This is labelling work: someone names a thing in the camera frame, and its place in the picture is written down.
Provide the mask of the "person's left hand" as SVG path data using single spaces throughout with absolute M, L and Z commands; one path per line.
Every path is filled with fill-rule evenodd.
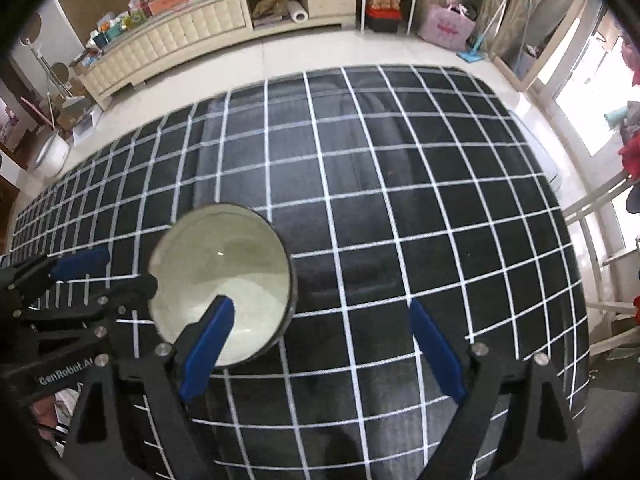
M 68 428 L 70 410 L 68 394 L 65 390 L 47 396 L 32 404 L 40 437 L 54 441 L 54 430 L 58 427 Z

